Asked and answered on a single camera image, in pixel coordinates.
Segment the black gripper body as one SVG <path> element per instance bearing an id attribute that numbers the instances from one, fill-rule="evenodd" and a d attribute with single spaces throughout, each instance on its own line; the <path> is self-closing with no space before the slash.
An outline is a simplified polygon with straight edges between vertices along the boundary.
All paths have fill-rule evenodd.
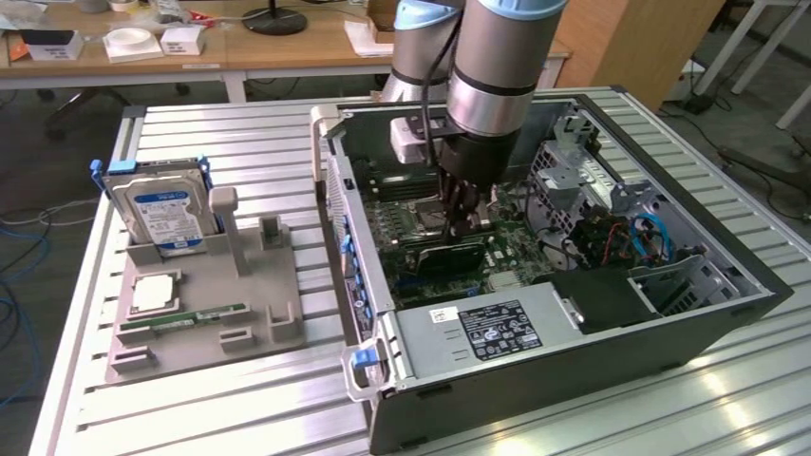
<path id="1" fill-rule="evenodd" d="M 439 153 L 440 168 L 479 188 L 500 179 L 515 149 L 515 133 L 486 137 L 463 133 L 447 136 Z"/>

